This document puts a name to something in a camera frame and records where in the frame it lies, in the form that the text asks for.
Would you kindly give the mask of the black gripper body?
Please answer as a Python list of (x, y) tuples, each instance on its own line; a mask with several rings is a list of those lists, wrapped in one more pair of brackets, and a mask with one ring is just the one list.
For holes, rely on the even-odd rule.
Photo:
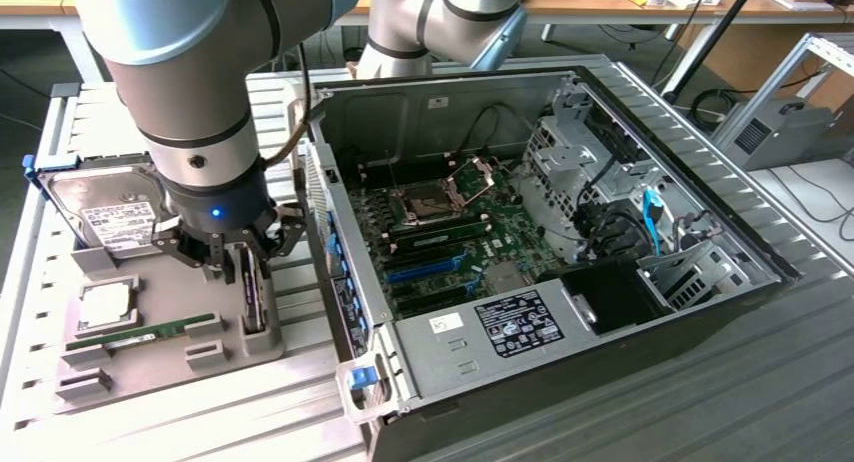
[(182, 221), (195, 231), (226, 233), (250, 226), (265, 230), (274, 222), (275, 210), (265, 174), (250, 169), (231, 182), (191, 188), (163, 179)]

